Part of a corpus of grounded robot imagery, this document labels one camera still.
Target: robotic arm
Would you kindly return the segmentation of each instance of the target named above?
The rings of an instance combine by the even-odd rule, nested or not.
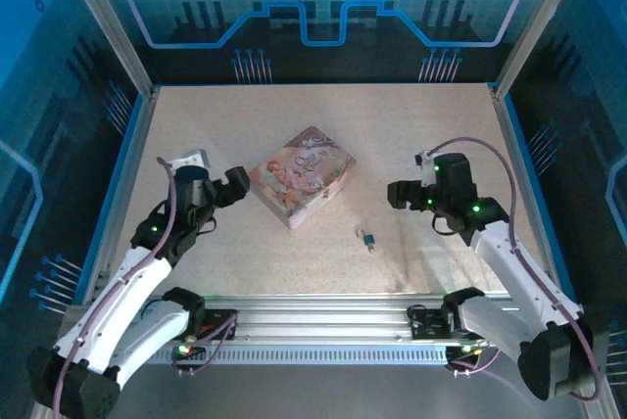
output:
[[[446,295],[436,313],[410,308],[412,333],[420,337],[436,319],[435,324],[445,326],[452,337],[483,338],[517,361],[529,390],[547,400],[572,393],[595,377],[576,323],[594,351],[593,363],[602,366],[601,375],[608,346],[606,324],[592,313],[583,313],[562,293],[517,236],[512,242],[509,215],[494,199],[477,196],[467,158],[460,153],[422,152],[415,160],[422,179],[390,184],[390,205],[432,211],[434,221],[445,218],[451,234],[459,234],[494,270],[523,319],[502,311],[471,288]]]
[[[171,192],[169,200],[139,224],[120,268],[80,321],[52,350],[37,348],[28,358],[27,371],[37,402],[53,407],[55,388],[62,377],[65,386],[60,409],[72,419],[106,417],[127,380],[155,351],[174,338],[194,342],[203,333],[209,316],[205,300],[181,288],[165,293],[148,316],[127,328],[150,294],[194,246],[205,223],[215,223],[214,211],[243,199],[250,181],[242,167],[225,173],[227,184],[211,181],[201,151],[169,165],[175,170],[176,205],[165,243],[147,259],[167,231]],[[85,323],[94,316],[81,338]],[[71,363],[64,379],[62,370],[68,359]]]

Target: speckled surface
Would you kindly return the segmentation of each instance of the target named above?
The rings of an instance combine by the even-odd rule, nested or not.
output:
[[[216,213],[161,293],[180,286],[202,295],[443,293],[468,286],[502,290],[492,270],[459,237],[431,230],[426,213],[392,210],[387,184],[417,178],[413,156],[470,135],[503,152],[503,136],[483,84],[360,84],[164,87],[122,230],[117,261],[135,226],[167,195],[156,156],[171,160],[207,150],[211,178],[230,167],[252,169],[309,125],[357,160],[357,176],[301,228],[291,232],[253,193]],[[450,147],[470,159],[480,196],[509,206],[506,174],[476,145]],[[355,233],[367,222],[370,255]],[[517,231],[537,256],[524,209]]]

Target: rectangular box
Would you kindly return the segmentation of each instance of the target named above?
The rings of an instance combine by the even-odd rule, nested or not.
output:
[[[290,229],[329,202],[354,175],[355,159],[308,127],[250,172],[253,188]]]

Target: blue frame edge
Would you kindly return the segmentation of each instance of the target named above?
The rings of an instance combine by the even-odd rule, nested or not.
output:
[[[87,256],[85,257],[85,263],[82,266],[80,278],[78,279],[78,284],[76,285],[76,291],[74,292],[74,297],[72,300],[74,304],[82,304],[83,297],[85,296],[85,293],[87,291],[89,279],[91,278],[91,271],[94,268],[96,255],[98,254],[98,248],[100,247],[102,236],[105,231],[105,225],[107,224],[107,220],[109,219],[109,213],[111,212],[111,205],[113,203],[114,195],[116,194],[116,190],[118,189],[118,183],[120,182],[121,169],[124,166],[124,162],[126,161],[126,155],[128,154],[130,141],[133,137],[135,125],[137,124],[137,119],[139,118],[139,113],[142,108],[143,102],[144,98],[141,94],[138,94],[137,99],[135,100],[135,104],[133,106],[133,112],[130,115],[130,120],[128,121],[126,133],[124,134],[124,138],[121,142],[118,159],[116,160],[114,172],[112,173],[111,180],[109,181],[109,188],[107,189],[105,200],[102,203],[100,215],[98,216],[98,222],[96,223],[96,229],[94,230],[94,234],[91,237],[91,244],[89,245],[89,250],[87,251]]]
[[[555,270],[557,271],[557,277],[559,277],[559,282],[561,282],[561,289],[570,299],[577,302],[575,290],[572,286],[570,276],[568,275],[568,269],[566,268],[566,262],[564,261],[563,254],[561,253],[559,243],[557,242],[557,236],[555,234],[553,222],[551,221],[551,216],[549,215],[547,202],[545,201],[545,197],[542,194],[540,181],[538,180],[538,176],[533,167],[533,162],[531,161],[531,155],[529,155],[529,150],[524,145],[526,142],[522,133],[522,127],[520,126],[518,114],[516,113],[509,93],[507,93],[505,96],[505,103],[507,107],[507,114],[509,115],[513,131],[516,135],[518,149],[520,150],[520,154],[524,161],[525,169],[527,171],[527,175],[529,176],[529,182],[531,182],[531,191],[533,192],[534,199],[536,200],[536,204],[538,205],[538,210],[540,211],[542,222],[545,226],[545,233],[547,234],[547,240],[549,241],[549,246],[551,247],[551,253],[553,255],[555,263]]]

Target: wire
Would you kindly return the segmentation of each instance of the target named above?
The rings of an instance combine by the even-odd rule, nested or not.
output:
[[[410,321],[412,321],[412,322],[417,322],[417,321],[416,321],[416,320],[414,320],[413,318],[411,318],[410,311],[412,311],[413,309],[416,309],[416,308],[420,308],[420,309],[427,309],[427,307],[426,307],[424,304],[420,304],[420,303],[418,303],[418,304],[413,304],[412,306],[410,306],[410,307],[406,310],[406,314],[407,314],[408,318],[410,319]]]
[[[179,375],[185,374],[185,375],[194,376],[197,373],[200,373],[203,370],[205,370],[207,367],[209,367],[213,363],[214,359],[217,356],[217,353],[220,351],[220,349],[224,345],[224,342],[226,341],[226,338],[228,338],[228,335],[231,332],[231,329],[232,329],[233,325],[235,324],[236,319],[237,319],[237,315],[233,314],[226,321],[224,321],[216,330],[214,330],[213,333],[211,333],[210,335],[208,335],[208,336],[204,337],[203,339],[200,339],[200,340],[198,340],[195,343],[192,343],[190,345],[190,346],[198,346],[199,343],[206,342],[206,341],[214,338],[217,334],[219,334],[220,331],[222,331],[222,330],[224,331],[224,334],[222,334],[222,338],[219,340],[219,344],[217,345],[216,350],[214,350],[214,353],[212,353],[211,357],[209,357],[209,360],[207,360],[206,363],[204,363],[203,365],[201,365],[200,367],[197,367],[197,368],[190,367],[187,370],[183,370],[182,368],[180,368],[178,366],[176,361],[173,361],[172,362],[172,367],[174,367],[174,368],[176,368],[178,370],[178,374]]]
[[[518,248],[518,243],[516,242],[516,234],[514,232],[514,218],[515,218],[515,213],[516,213],[516,184],[515,184],[513,172],[511,171],[511,167],[509,166],[509,163],[507,162],[506,158],[501,154],[501,152],[499,152],[499,150],[497,150],[495,147],[490,145],[488,142],[481,140],[480,138],[473,138],[473,137],[458,137],[458,138],[453,138],[451,140],[447,140],[446,142],[441,143],[440,145],[435,147],[433,150],[428,152],[427,157],[430,157],[431,155],[438,152],[439,150],[442,150],[444,147],[447,147],[457,142],[472,142],[472,143],[477,143],[479,145],[482,145],[483,147],[487,148],[492,153],[494,153],[499,159],[499,161],[501,161],[504,168],[506,169],[507,179],[509,180],[509,188],[511,191],[511,205],[509,207],[509,226],[508,226],[509,243],[511,244],[511,250],[515,254],[520,264],[522,264],[525,271],[529,274],[529,277],[533,279],[533,281],[540,288],[540,290],[542,290],[542,292],[551,301],[551,304],[553,305],[553,307],[561,313],[561,315],[566,319],[566,321],[568,321],[568,324],[570,324],[573,331],[577,335],[577,339],[579,339],[579,342],[581,343],[581,346],[584,349],[584,352],[586,353],[586,357],[588,358],[588,362],[590,363],[590,368],[592,370],[594,380],[595,380],[595,392],[591,396],[581,396],[574,392],[571,392],[570,395],[583,402],[596,401],[597,399],[599,399],[599,396],[601,394],[602,379],[601,379],[601,370],[599,368],[599,364],[597,363],[597,360],[595,359],[595,355],[593,353],[592,347],[590,346],[590,343],[588,342],[588,340],[586,339],[586,336],[584,335],[583,331],[579,327],[579,324],[577,324],[577,321],[575,321],[575,319],[571,316],[571,314],[564,307],[564,305],[561,304],[559,299],[555,296],[555,294],[551,291],[551,289],[547,286],[547,284],[545,284],[544,281],[533,270],[533,267],[531,267],[531,264],[529,264],[525,256],[522,254],[522,252]]]
[[[159,243],[152,249],[150,253],[148,253],[143,259],[141,259],[132,269],[130,269],[126,274],[122,276],[122,278],[116,282],[111,289],[103,296],[103,298],[93,307],[91,314],[87,317],[84,326],[78,333],[78,337],[73,342],[73,346],[68,353],[68,357],[61,368],[61,372],[59,373],[59,379],[57,380],[57,385],[55,387],[55,392],[52,400],[52,411],[54,419],[61,418],[61,394],[63,392],[63,385],[66,380],[66,376],[68,375],[68,371],[70,370],[70,366],[78,350],[85,343],[85,338],[89,334],[89,330],[91,326],[96,321],[100,312],[107,306],[109,301],[114,297],[114,295],[121,289],[122,286],[126,285],[130,279],[132,279],[137,272],[142,270],[146,265],[148,265],[155,255],[161,250],[166,241],[168,240],[169,234],[172,231],[172,227],[174,226],[174,218],[176,217],[176,183],[174,182],[174,175],[171,171],[171,166],[168,164],[163,158],[157,157],[157,163],[164,167],[166,170],[166,174],[168,175],[169,181],[169,219],[168,225],[166,226],[166,230],[162,235]]]
[[[196,236],[201,236],[201,235],[207,235],[209,233],[213,233],[216,231],[217,228],[217,220],[214,216],[212,216],[208,221],[212,222],[214,224],[214,228],[212,228],[211,230],[207,230],[207,231],[199,231],[198,233],[196,233]]]
[[[438,219],[438,215],[434,214],[433,215],[433,219],[431,220],[431,228],[433,228],[433,231],[435,231],[438,235],[440,236],[453,236],[453,235],[457,235],[458,232],[457,231],[440,231],[435,227],[435,222]]]
[[[477,365],[479,364],[479,359],[477,359],[476,365],[472,365],[471,363],[464,362],[462,360],[453,360],[453,362],[451,362],[451,363],[454,363],[454,364],[457,364],[457,365],[461,365],[462,367],[470,368],[470,370],[467,370],[467,374],[468,375],[474,375],[475,373],[483,372],[486,368],[488,368],[490,365],[492,365],[495,362],[495,360],[497,359],[497,357],[499,356],[500,353],[501,353],[501,350],[497,349],[494,352],[494,355],[492,355],[492,357],[490,358],[490,360],[488,360],[486,363],[484,363],[481,367],[477,367]]]
[[[144,304],[144,307],[141,308],[141,311],[139,312],[139,319],[144,319],[144,314],[146,313],[146,310],[148,309],[148,307],[153,304],[153,303],[158,303],[158,302],[162,302],[162,299],[154,299],[154,300],[150,300],[149,302],[147,302],[146,304]]]
[[[457,365],[461,365],[462,367],[466,367],[472,370],[468,371],[468,375],[470,375],[472,373],[472,371],[474,370],[474,368],[476,367],[476,365],[472,365],[471,363],[468,362],[463,362],[460,360],[455,360],[454,363],[456,363]],[[481,373],[483,373],[484,375],[489,376],[490,378],[496,380],[497,382],[501,383],[502,385],[506,386],[507,388],[509,388],[513,393],[515,393],[520,399],[522,399],[523,401],[525,401],[529,406],[531,406],[541,417],[546,418],[547,416],[543,414],[543,412],[536,406],[536,404],[534,404],[527,396],[525,396],[522,391],[517,388],[512,382],[510,382],[509,380],[506,380],[505,378],[501,377],[500,375],[497,375],[494,372],[491,372],[490,370],[481,370]]]
[[[451,363],[458,363],[459,360],[464,360],[465,358],[470,358],[470,357],[477,357],[476,361],[474,362],[474,366],[472,367],[472,368],[477,368],[479,366],[479,362],[481,361],[481,352],[479,353],[469,352],[466,355],[462,355],[461,357],[456,358],[454,361],[451,361]]]

